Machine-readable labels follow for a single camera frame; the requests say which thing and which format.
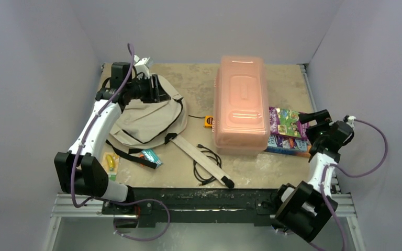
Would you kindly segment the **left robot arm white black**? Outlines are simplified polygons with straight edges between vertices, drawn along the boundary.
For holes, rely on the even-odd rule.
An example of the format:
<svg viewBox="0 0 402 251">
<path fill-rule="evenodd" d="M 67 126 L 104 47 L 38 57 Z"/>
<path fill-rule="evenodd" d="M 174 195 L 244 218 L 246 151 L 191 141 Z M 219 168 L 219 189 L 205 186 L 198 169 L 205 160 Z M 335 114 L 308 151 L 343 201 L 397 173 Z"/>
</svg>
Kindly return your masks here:
<svg viewBox="0 0 402 251">
<path fill-rule="evenodd" d="M 93 111 L 77 140 L 66 152 L 58 152 L 54 165 L 62 191 L 69 193 L 76 208 L 91 199 L 111 201 L 123 214 L 135 208 L 132 187 L 115 182 L 100 163 L 101 151 L 110 130 L 131 100 L 153 103 L 164 90 L 157 75 L 151 74 L 145 62 L 117 62 L 111 76 L 95 97 Z"/>
</svg>

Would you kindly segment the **purple treehouse book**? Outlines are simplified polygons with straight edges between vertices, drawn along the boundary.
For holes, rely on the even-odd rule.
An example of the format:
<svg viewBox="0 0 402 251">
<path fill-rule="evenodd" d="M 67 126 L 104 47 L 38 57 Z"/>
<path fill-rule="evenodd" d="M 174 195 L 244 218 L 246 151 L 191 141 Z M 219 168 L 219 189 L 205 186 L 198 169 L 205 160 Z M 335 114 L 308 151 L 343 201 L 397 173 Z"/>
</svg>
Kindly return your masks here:
<svg viewBox="0 0 402 251">
<path fill-rule="evenodd" d="M 285 108 L 269 107 L 270 132 L 288 138 L 306 140 L 306 129 L 308 129 L 309 123 L 301 123 L 299 120 L 300 114 L 302 114 L 302 112 Z"/>
</svg>

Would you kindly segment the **beige backpack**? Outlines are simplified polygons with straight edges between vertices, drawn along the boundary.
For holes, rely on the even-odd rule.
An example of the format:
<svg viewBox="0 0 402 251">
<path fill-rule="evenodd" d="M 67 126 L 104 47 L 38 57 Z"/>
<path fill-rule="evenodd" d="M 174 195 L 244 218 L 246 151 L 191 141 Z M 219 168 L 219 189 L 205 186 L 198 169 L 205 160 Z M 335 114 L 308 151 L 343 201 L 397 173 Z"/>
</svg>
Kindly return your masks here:
<svg viewBox="0 0 402 251">
<path fill-rule="evenodd" d="M 185 100 L 164 77 L 159 75 L 158 77 L 171 99 L 150 104 L 132 101 L 127 105 L 110 133 L 117 141 L 128 147 L 129 151 L 114 148 L 115 153 L 122 158 L 154 169 L 153 163 L 136 157 L 134 150 L 152 149 L 173 142 L 216 180 L 229 189 L 234 188 L 235 184 L 230 176 L 201 152 L 201 145 L 194 146 L 180 135 L 186 128 L 188 119 Z"/>
</svg>

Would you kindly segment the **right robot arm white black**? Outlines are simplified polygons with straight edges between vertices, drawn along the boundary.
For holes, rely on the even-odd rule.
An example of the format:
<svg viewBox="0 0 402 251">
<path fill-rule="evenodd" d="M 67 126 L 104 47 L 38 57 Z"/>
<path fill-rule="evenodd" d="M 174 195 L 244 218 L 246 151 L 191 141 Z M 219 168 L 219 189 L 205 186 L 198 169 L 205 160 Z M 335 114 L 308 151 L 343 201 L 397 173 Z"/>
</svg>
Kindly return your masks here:
<svg viewBox="0 0 402 251">
<path fill-rule="evenodd" d="M 331 197 L 331 180 L 340 161 L 339 150 L 354 138 L 355 116 L 333 121 L 327 110 L 300 113 L 301 124 L 316 122 L 306 129 L 311 143 L 310 173 L 297 186 L 282 185 L 273 198 L 275 219 L 311 243 L 335 214 L 338 203 Z"/>
</svg>

